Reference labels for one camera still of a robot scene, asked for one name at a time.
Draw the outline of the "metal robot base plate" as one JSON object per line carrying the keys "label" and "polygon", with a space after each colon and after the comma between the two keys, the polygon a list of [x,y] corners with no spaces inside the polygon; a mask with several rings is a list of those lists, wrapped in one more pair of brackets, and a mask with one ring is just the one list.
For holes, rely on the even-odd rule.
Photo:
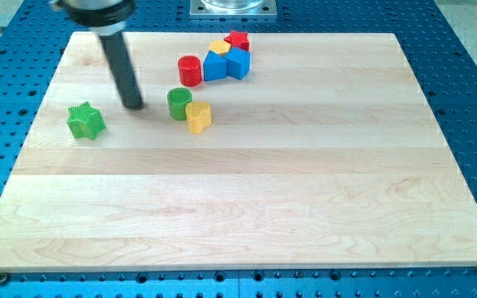
{"label": "metal robot base plate", "polygon": [[276,0],[190,0],[189,14],[193,19],[277,16]]}

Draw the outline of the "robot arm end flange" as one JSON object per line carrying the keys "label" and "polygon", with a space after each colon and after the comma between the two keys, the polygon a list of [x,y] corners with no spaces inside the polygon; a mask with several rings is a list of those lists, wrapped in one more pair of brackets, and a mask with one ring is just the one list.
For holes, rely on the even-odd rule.
{"label": "robot arm end flange", "polygon": [[65,11],[71,21],[99,36],[123,31],[137,7],[135,0],[50,0],[49,4],[53,11]]}

